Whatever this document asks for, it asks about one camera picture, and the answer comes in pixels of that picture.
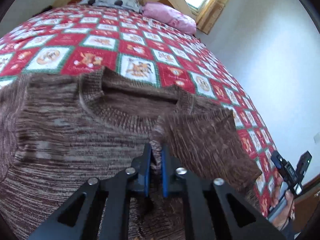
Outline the person's right hand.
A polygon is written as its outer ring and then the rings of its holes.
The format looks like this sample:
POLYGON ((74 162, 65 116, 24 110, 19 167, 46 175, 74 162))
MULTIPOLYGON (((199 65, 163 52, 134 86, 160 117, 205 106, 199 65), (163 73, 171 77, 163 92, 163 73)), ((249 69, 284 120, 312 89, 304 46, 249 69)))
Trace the person's right hand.
MULTIPOLYGON (((276 186, 272 193, 271 206, 275 207, 278 204, 278 197, 280 194, 280 186, 276 186)), ((294 211, 294 201, 293 194, 290 191, 285 192, 285 199, 287 205, 282 209, 279 215, 272 221, 272 224, 278 229, 281 230, 288 224, 289 217, 293 214, 294 211)))

